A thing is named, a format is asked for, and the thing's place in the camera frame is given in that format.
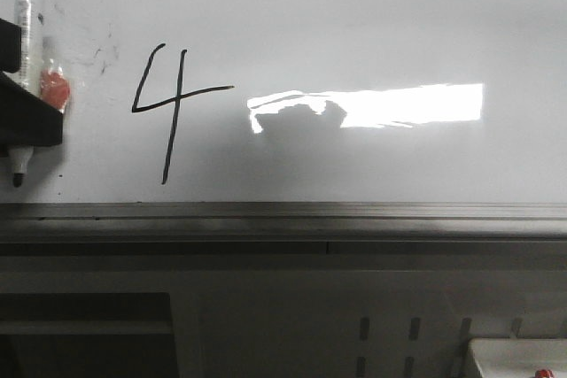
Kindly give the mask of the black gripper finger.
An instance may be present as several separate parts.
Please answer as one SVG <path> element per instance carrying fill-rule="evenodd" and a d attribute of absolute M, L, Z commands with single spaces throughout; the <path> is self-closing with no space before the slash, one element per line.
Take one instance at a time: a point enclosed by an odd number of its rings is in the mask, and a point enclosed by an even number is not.
<path fill-rule="evenodd" d="M 1 157 L 12 145 L 57 146 L 63 140 L 63 114 L 1 73 Z"/>
<path fill-rule="evenodd" d="M 2 72 L 16 73 L 21 65 L 21 28 L 0 19 L 0 66 Z"/>

